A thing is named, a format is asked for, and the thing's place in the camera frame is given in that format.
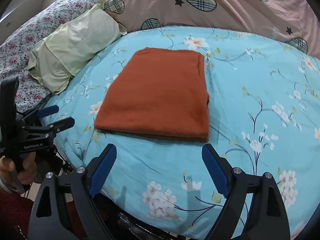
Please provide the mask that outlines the person's left hand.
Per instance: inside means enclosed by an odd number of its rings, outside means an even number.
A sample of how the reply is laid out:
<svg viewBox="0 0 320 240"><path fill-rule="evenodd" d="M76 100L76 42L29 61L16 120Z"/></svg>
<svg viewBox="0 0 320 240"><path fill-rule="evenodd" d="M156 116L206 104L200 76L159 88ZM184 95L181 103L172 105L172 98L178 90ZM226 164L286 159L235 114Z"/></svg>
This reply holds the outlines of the person's left hand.
<svg viewBox="0 0 320 240"><path fill-rule="evenodd" d="M30 184L36 178L37 165L35 163L35 157L36 157L36 152L31 152L24 159L23 171L21 171L17 175L17 178L22 184L25 184L25 185ZM10 173L14 171L16 171L15 163L11 159L2 157L1 158L1 178L4 180L5 183L9 184L10 186L13 185Z"/></svg>

